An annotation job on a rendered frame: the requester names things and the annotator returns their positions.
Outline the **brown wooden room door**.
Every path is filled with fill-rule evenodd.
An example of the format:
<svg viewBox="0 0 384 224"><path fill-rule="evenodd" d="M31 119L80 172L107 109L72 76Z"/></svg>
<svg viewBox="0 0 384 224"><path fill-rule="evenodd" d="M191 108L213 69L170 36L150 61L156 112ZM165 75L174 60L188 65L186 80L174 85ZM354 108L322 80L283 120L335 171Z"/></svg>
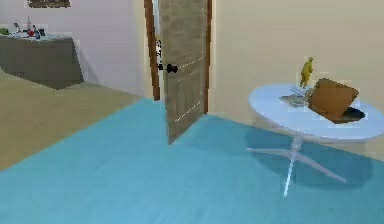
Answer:
<svg viewBox="0 0 384 224"><path fill-rule="evenodd" d="M204 112L208 0L159 0L168 143L172 144Z"/></svg>

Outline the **white round table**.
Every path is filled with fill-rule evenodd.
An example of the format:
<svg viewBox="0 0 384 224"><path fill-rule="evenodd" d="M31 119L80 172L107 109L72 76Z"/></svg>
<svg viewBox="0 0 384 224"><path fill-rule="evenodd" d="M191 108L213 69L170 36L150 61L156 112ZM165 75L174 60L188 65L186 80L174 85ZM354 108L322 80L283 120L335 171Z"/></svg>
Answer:
<svg viewBox="0 0 384 224"><path fill-rule="evenodd" d="M375 138L384 134L384 114L368 103L353 100L351 104L364 112L365 117L355 122L334 124L310 110L307 105L292 107L289 103L281 100L283 96L300 95L299 91L294 93L294 90L295 86L292 84L269 84L257 87L249 94L249 105L258 115L272 125L287 131L293 137L289 150L249 148L249 151L279 155L286 157L290 161L284 186L284 195L288 194L296 161L307 164L331 178L346 183L347 180L345 178L300 153L304 139L324 139L337 142L363 141Z"/></svg>

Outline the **yellow figurine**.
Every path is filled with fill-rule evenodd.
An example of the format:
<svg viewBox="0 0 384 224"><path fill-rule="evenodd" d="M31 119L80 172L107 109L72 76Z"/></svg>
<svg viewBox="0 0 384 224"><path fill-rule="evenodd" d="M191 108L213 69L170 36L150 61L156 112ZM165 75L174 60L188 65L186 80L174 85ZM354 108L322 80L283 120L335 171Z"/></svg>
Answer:
<svg viewBox="0 0 384 224"><path fill-rule="evenodd" d="M303 68L301 71L301 81L300 81L300 86L302 88L307 87L307 83L309 81L310 75L313 72L312 62L313 62L313 58L310 57L303 65Z"/></svg>

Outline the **grey cabinet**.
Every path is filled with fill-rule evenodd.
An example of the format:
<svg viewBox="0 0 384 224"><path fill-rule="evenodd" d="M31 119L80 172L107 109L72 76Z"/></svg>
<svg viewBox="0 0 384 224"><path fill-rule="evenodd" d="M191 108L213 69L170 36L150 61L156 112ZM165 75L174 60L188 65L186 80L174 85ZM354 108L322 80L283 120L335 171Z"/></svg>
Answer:
<svg viewBox="0 0 384 224"><path fill-rule="evenodd" d="M84 81L70 37L31 40L0 35L0 68L49 88L63 89Z"/></svg>

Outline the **framed wall picture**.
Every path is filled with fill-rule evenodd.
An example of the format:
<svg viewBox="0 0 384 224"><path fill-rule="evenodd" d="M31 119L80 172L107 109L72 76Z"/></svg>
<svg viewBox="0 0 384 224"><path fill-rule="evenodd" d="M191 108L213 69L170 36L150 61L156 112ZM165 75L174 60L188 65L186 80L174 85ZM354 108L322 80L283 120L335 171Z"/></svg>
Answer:
<svg viewBox="0 0 384 224"><path fill-rule="evenodd" d="M30 8L69 8L70 0L26 0Z"/></svg>

